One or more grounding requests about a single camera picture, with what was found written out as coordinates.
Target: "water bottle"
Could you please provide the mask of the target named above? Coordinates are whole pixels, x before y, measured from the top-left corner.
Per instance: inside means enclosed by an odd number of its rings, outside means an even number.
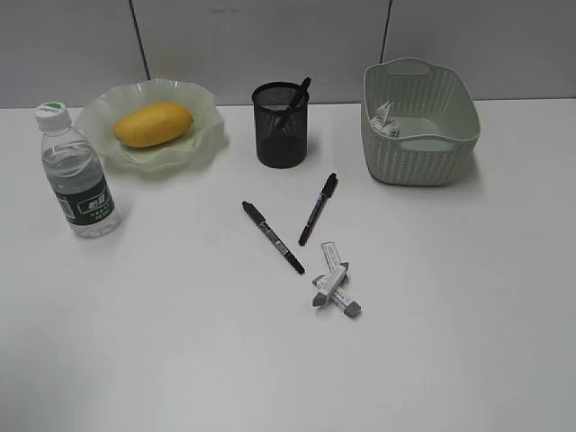
[[[120,216],[100,160],[86,137],[72,127],[68,108],[43,103],[35,111],[42,136],[42,164],[70,228],[83,238],[114,230]]]

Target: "light green basket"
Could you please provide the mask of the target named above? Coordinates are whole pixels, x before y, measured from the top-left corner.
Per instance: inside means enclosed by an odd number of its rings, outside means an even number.
[[[376,109],[392,102],[400,136],[370,124]],[[460,77],[447,67],[400,58],[364,73],[362,141],[370,174],[392,185],[450,183],[480,137],[474,103]]]

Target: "mango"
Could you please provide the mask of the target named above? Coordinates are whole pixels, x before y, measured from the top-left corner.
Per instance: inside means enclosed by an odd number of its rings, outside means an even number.
[[[114,135],[129,147],[157,146],[188,131],[193,121],[192,113],[180,103],[153,103],[118,120]]]

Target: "fruit bowl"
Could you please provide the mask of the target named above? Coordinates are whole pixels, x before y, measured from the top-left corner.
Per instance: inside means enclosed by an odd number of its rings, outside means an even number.
[[[113,128],[119,119],[149,104],[167,101],[178,102],[192,112],[193,124],[183,135],[149,148],[130,148],[116,139]],[[115,165],[139,171],[205,161],[226,141],[224,121],[212,93],[194,83],[162,78],[113,87],[84,107],[75,126],[99,155]]]

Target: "wall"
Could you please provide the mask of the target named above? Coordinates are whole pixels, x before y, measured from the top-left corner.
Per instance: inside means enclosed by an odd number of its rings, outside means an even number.
[[[312,78],[311,101],[360,100],[380,59],[383,0],[134,0],[150,74],[251,104],[270,81]]]
[[[219,104],[313,79],[313,103],[357,102],[382,49],[387,0],[134,0],[153,77]],[[576,2],[395,0],[385,59],[454,68],[477,99],[574,97]],[[146,79],[128,0],[3,0],[0,108],[82,105]]]
[[[146,79],[128,2],[2,0],[0,108],[83,105]]]
[[[576,96],[574,0],[395,0],[385,59],[454,68],[475,99]]]

